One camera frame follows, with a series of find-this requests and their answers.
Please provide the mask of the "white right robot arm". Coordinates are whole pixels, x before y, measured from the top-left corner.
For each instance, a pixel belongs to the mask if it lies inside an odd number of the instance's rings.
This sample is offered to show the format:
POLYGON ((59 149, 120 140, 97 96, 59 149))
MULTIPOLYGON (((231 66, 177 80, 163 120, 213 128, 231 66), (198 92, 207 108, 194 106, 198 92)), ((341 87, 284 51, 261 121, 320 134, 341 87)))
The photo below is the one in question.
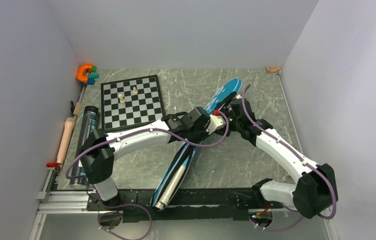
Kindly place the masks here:
POLYGON ((332 208, 327 218, 334 217, 338 195, 334 170, 329 164, 310 160, 284 140, 269 122, 255 119, 244 99, 226 100, 219 110, 227 115, 230 131, 240 133, 244 140, 271 156, 294 180, 292 184, 271 178, 257 182, 251 188, 251 200, 256 207, 279 202, 294 207, 307 219, 332 208))

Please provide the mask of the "blue badminton racket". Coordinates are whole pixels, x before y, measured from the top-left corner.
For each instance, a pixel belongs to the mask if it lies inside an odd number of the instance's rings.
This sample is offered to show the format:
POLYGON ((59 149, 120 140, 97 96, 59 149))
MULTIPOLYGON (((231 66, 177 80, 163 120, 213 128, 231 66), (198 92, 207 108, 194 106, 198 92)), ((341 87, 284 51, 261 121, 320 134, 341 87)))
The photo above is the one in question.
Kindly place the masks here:
POLYGON ((185 165, 182 165, 177 169, 175 174, 168 181, 167 186, 161 191, 161 196, 158 197, 152 204, 153 207, 161 211, 169 205, 171 199, 173 198, 181 182, 183 181, 186 172, 187 167, 185 165))

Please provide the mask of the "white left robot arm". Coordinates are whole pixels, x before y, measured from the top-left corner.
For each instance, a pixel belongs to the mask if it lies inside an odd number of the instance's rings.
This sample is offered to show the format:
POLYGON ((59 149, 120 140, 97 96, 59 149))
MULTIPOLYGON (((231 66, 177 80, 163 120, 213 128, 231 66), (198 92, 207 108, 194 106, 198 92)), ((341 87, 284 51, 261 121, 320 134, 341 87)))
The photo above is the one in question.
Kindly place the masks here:
POLYGON ((169 114, 145 126, 103 133, 93 131, 81 147, 80 162, 88 183, 100 196, 100 204, 113 210, 119 203, 118 188, 112 179, 113 164, 118 158, 152 145, 182 141, 199 146, 216 130, 224 128, 225 119, 196 107, 188 113, 169 114))

